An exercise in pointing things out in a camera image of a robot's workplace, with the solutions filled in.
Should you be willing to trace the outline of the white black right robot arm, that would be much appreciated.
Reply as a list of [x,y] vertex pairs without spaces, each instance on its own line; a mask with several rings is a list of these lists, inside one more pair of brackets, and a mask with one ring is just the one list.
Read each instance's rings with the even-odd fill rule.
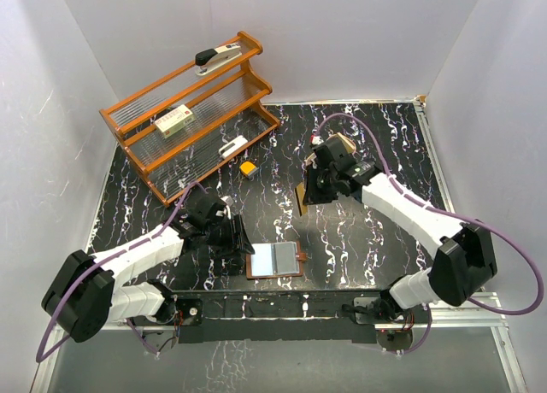
[[459,307],[497,274],[491,234],[474,223],[431,211],[374,161],[358,161],[355,145],[337,133],[312,137],[305,161],[302,205],[353,197],[404,229],[432,257],[432,266],[407,274],[362,309],[379,320],[401,321],[411,309],[445,302]]

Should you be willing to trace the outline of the brown leather card holder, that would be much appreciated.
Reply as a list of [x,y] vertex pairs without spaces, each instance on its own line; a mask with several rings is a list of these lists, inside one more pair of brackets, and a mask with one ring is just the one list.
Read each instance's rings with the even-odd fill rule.
[[308,257],[299,242],[253,243],[252,248],[245,260],[247,279],[303,276],[303,263]]

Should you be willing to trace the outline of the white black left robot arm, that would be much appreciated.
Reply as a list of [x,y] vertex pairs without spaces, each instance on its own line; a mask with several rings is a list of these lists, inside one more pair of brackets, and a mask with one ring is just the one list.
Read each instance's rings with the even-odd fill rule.
[[169,324],[177,310],[174,293],[157,279],[130,282],[202,247],[238,264],[255,252],[241,216],[231,212],[224,198],[204,196],[189,212],[178,212],[114,249],[94,255],[74,251],[46,291],[42,309],[76,343],[89,340],[108,323],[139,316]]

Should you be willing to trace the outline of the gold credit card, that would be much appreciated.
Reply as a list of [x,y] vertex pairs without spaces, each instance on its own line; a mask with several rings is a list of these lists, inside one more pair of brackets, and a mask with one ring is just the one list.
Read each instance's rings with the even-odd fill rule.
[[304,204],[304,197],[305,197],[305,187],[304,183],[300,182],[294,189],[296,201],[297,201],[297,209],[300,216],[306,215],[308,213],[308,207]]

